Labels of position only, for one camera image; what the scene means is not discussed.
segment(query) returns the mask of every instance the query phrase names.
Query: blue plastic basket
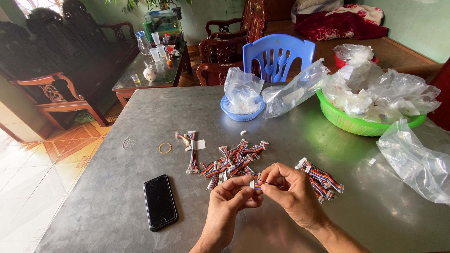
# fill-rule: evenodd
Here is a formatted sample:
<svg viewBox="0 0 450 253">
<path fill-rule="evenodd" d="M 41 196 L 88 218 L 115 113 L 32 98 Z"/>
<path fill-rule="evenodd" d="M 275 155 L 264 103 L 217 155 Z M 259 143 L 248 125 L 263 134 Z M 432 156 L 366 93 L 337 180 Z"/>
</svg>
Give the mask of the blue plastic basket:
<svg viewBox="0 0 450 253">
<path fill-rule="evenodd" d="M 228 115 L 228 117 L 230 117 L 231 119 L 234 119 L 234 120 L 240 121 L 240 122 L 244 122 L 244 121 L 249 121 L 249 120 L 256 118 L 256 116 L 258 116 L 258 114 L 260 114 L 262 112 L 262 110 L 264 110 L 264 106 L 266 104 L 262 101 L 261 95 L 259 95 L 258 98 L 255 100 L 255 103 L 259 103 L 259 102 L 261 102 L 261 107 L 255 113 L 246 114 L 246 115 L 237 115 L 234 113 L 230 113 L 230 111 L 228 110 L 230 101 L 228 100 L 228 98 L 226 96 L 224 96 L 222 98 L 222 100 L 220 101 L 220 103 L 221 103 L 220 108 L 222 108 L 222 110 L 226 113 L 226 115 Z"/>
</svg>

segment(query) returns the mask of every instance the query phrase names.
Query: person's left hand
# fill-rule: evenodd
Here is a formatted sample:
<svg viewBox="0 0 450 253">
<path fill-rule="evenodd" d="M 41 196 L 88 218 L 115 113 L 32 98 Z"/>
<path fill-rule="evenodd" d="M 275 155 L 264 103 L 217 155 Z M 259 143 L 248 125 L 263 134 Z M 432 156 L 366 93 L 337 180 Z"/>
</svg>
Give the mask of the person's left hand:
<svg viewBox="0 0 450 253">
<path fill-rule="evenodd" d="M 254 179 L 254 176 L 232 177 L 211 191 L 205 227 L 191 253 L 221 252 L 231 243 L 238 212 L 262 205 L 263 196 L 254 195 L 254 190 L 246 185 Z"/>
</svg>

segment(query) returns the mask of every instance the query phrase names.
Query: window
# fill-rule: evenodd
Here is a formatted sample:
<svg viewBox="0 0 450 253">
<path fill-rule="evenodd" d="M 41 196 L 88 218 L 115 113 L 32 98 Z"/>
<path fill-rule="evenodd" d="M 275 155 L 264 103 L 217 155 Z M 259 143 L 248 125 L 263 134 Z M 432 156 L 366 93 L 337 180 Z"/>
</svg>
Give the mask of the window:
<svg viewBox="0 0 450 253">
<path fill-rule="evenodd" d="M 38 7 L 49 8 L 59 14 L 63 13 L 61 4 L 63 0 L 15 0 L 17 6 L 22 10 L 25 17 L 30 14 L 31 10 Z"/>
</svg>

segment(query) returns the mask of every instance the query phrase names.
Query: red blanket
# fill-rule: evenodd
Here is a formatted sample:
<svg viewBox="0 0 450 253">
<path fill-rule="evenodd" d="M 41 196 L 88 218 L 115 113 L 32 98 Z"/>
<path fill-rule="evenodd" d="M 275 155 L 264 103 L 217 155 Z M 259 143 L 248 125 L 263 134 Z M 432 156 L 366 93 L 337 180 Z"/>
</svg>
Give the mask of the red blanket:
<svg viewBox="0 0 450 253">
<path fill-rule="evenodd" d="M 357 40 L 378 39 L 387 35 L 386 27 L 365 22 L 353 12 L 325 16 L 327 13 L 328 11 L 297 14 L 294 31 L 299 31 L 314 41 L 352 37 Z"/>
</svg>

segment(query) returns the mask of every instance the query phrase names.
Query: white teapot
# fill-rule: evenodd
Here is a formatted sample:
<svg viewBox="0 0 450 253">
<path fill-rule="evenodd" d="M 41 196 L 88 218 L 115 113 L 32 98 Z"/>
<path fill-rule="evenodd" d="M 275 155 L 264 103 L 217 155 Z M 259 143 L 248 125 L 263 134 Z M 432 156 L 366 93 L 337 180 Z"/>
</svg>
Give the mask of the white teapot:
<svg viewBox="0 0 450 253">
<path fill-rule="evenodd" d="M 148 66 L 144 69 L 144 77 L 147 81 L 155 81 L 156 80 L 156 70 L 153 70 L 151 66 Z"/>
</svg>

